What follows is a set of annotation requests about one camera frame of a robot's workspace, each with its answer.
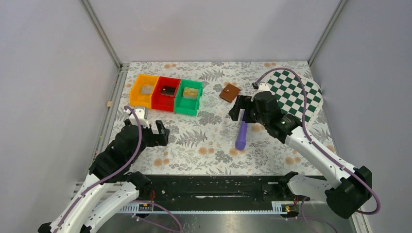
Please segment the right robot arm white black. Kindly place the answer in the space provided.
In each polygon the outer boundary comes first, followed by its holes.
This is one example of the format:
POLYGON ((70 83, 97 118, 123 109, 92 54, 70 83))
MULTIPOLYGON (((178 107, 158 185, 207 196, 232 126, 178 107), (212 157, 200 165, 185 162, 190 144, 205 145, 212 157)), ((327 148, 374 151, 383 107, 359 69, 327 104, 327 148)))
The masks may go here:
POLYGON ((254 96, 238 95, 229 111, 233 121, 259 123, 273 138, 296 150, 324 176, 326 181, 303 178, 292 174, 279 186, 279 195, 291 200, 296 195, 324 201, 339 217, 348 219, 372 197, 372 172, 365 166, 356 168, 309 135, 304 124, 294 115, 282 113, 277 99, 270 91, 254 96))

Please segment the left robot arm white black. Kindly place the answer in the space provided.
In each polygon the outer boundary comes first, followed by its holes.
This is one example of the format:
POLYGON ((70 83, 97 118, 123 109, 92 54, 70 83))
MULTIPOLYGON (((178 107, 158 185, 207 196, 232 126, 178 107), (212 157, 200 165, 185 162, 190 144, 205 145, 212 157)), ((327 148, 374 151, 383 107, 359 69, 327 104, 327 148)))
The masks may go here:
POLYGON ((147 147, 166 146, 170 130, 161 120, 155 122, 158 133, 128 119, 124 124, 115 139, 97 155, 69 206, 53 222, 43 223, 39 233, 96 232, 128 202, 153 196, 151 180, 129 169, 147 147))

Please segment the brown leather card holder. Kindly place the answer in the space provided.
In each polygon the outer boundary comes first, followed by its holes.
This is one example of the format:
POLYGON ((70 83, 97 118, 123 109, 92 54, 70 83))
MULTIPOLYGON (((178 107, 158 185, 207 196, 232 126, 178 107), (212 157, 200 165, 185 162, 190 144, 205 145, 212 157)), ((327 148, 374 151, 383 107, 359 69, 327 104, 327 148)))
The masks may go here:
POLYGON ((228 103, 232 103, 239 93, 240 89, 229 83, 223 88, 219 97, 228 103))

